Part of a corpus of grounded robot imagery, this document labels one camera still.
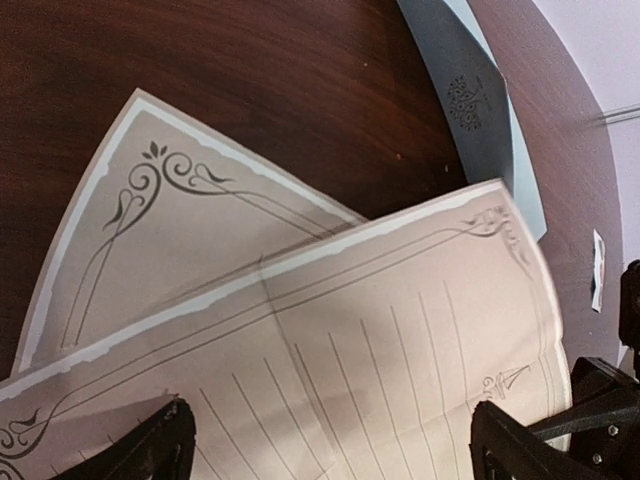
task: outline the wood grain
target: wood grain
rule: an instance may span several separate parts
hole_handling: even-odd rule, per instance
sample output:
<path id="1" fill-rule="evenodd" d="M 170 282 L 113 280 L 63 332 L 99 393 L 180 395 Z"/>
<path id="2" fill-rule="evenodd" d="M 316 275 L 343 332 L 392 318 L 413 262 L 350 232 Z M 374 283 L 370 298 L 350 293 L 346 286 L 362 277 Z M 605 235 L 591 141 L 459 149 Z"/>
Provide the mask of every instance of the wood grain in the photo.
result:
<path id="1" fill-rule="evenodd" d="M 621 246 L 607 134 L 585 126 L 599 109 L 530 0 L 472 4 L 540 181 L 569 355 L 610 356 Z M 465 184 L 393 0 L 5 0 L 0 30 L 2 376 L 67 203 L 136 87 L 370 218 Z M 599 317 L 593 226 L 610 262 Z"/>
<path id="2" fill-rule="evenodd" d="M 93 151 L 141 87 L 368 217 L 465 184 L 393 1 L 0 5 L 0 375 Z"/>
<path id="3" fill-rule="evenodd" d="M 611 142 L 593 93 L 530 0 L 470 0 L 520 118 L 549 231 L 540 242 L 565 323 L 569 364 L 618 356 L 622 264 L 620 203 Z M 593 229 L 606 244 L 601 314 L 591 310 Z"/>

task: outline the floral scroll ornament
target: floral scroll ornament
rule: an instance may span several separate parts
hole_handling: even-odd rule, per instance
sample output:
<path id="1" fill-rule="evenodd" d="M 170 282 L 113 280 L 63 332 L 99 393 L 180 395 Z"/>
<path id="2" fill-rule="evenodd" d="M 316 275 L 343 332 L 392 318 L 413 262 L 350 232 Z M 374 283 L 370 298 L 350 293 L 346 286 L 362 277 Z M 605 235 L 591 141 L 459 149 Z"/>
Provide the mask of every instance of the floral scroll ornament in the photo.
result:
<path id="1" fill-rule="evenodd" d="M 482 93 L 482 83 L 476 77 L 476 87 L 472 88 L 464 75 L 459 75 L 449 84 L 447 97 L 449 99 L 449 113 L 460 127 L 468 131 L 482 127 L 478 107 L 486 104 L 486 97 Z"/>
<path id="2" fill-rule="evenodd" d="M 38 412 L 39 409 L 36 409 L 30 418 L 10 421 L 6 428 L 0 428 L 1 479 L 25 480 L 14 461 L 26 457 L 36 449 L 52 417 L 49 415 L 48 418 L 37 422 Z"/>
<path id="3" fill-rule="evenodd" d="M 500 234 L 502 242 L 511 258 L 522 269 L 527 278 L 531 279 L 529 268 L 531 262 L 523 248 L 523 243 L 513 226 L 509 209 L 504 205 L 496 205 L 478 212 L 470 220 L 464 220 L 465 232 L 477 237 L 489 237 Z"/>
<path id="4" fill-rule="evenodd" d="M 80 315 L 80 326 L 75 334 L 73 345 L 79 343 L 89 306 L 115 241 L 149 212 L 163 184 L 197 196 L 251 194 L 251 192 L 228 190 L 223 184 L 232 182 L 232 179 L 215 175 L 204 162 L 194 161 L 184 152 L 168 151 L 166 145 L 161 147 L 152 141 L 148 151 L 141 152 L 141 155 L 145 160 L 135 164 L 129 171 L 127 185 L 122 187 L 117 195 L 115 213 L 103 226 L 103 230 L 108 232 L 107 239 L 95 250 L 85 266 L 69 311 L 60 351 L 63 350 L 74 314 Z M 97 269 L 97 273 L 90 280 L 92 268 Z M 89 296 L 82 299 L 81 290 L 90 281 Z"/>

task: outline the stationery paper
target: stationery paper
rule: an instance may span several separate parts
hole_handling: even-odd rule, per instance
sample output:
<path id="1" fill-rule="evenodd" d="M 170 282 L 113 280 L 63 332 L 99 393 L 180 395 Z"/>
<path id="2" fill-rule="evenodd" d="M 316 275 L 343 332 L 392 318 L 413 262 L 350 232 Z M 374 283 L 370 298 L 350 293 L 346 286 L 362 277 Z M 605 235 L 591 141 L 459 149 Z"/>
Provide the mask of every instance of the stationery paper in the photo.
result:
<path id="1" fill-rule="evenodd" d="M 33 480 L 177 394 L 194 479 L 466 479 L 478 401 L 570 405 L 549 272 L 501 182 L 266 259 L 0 384 L 3 468 Z"/>

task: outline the black plastic part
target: black plastic part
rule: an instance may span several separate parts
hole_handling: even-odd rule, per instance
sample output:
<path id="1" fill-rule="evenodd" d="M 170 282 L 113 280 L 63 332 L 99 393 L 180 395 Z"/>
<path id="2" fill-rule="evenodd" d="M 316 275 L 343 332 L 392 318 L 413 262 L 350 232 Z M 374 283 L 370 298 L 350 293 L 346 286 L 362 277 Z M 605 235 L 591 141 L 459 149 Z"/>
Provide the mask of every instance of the black plastic part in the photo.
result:
<path id="1" fill-rule="evenodd" d="M 491 402 L 473 416 L 475 478 L 640 478 L 640 388 L 598 358 L 580 358 L 572 373 L 574 407 L 526 428 Z M 572 434 L 569 453 L 545 443 Z"/>
<path id="2" fill-rule="evenodd" d="M 175 399 L 111 447 L 53 480 L 189 480 L 195 434 L 189 405 Z"/>
<path id="3" fill-rule="evenodd" d="M 620 277 L 620 325 L 618 335 L 633 350 L 633 368 L 640 373 L 640 260 L 633 261 Z"/>

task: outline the ornate corner design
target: ornate corner design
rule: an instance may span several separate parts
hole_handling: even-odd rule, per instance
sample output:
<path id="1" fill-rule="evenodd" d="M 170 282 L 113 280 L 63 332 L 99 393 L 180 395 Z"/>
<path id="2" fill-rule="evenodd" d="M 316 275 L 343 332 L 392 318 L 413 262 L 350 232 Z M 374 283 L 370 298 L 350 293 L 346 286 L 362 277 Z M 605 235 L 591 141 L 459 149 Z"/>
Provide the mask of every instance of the ornate corner design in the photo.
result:
<path id="1" fill-rule="evenodd" d="M 161 146 L 151 141 L 148 149 L 141 152 L 141 156 L 144 160 L 129 171 L 127 184 L 116 197 L 115 212 L 103 226 L 103 231 L 108 232 L 106 240 L 87 260 L 67 315 L 60 351 L 71 339 L 73 345 L 79 343 L 89 307 L 114 243 L 146 216 L 163 189 L 171 188 L 198 197 L 233 196 L 310 237 L 320 239 L 327 232 L 325 227 L 312 218 L 275 199 L 250 190 L 227 187 L 235 181 L 233 178 L 217 175 L 205 161 L 196 161 L 185 152 L 171 151 L 167 145 Z M 306 225 L 313 225 L 322 234 L 315 233 Z M 71 335 L 69 329 L 72 319 L 78 317 L 79 326 L 73 337 L 68 338 Z"/>
<path id="2" fill-rule="evenodd" d="M 529 272 L 531 262 L 523 248 L 522 240 L 514 229 L 510 211 L 506 206 L 496 205 L 482 210 L 470 220 L 465 220 L 462 223 L 466 225 L 468 229 L 466 231 L 469 235 L 489 237 L 500 234 L 511 258 L 518 264 L 527 278 L 531 279 L 531 273 Z"/>
<path id="3" fill-rule="evenodd" d="M 0 428 L 0 478 L 7 480 L 25 480 L 24 475 L 14 465 L 33 452 L 42 441 L 51 421 L 51 415 L 37 421 L 39 409 L 26 420 L 13 420 L 6 428 Z"/>

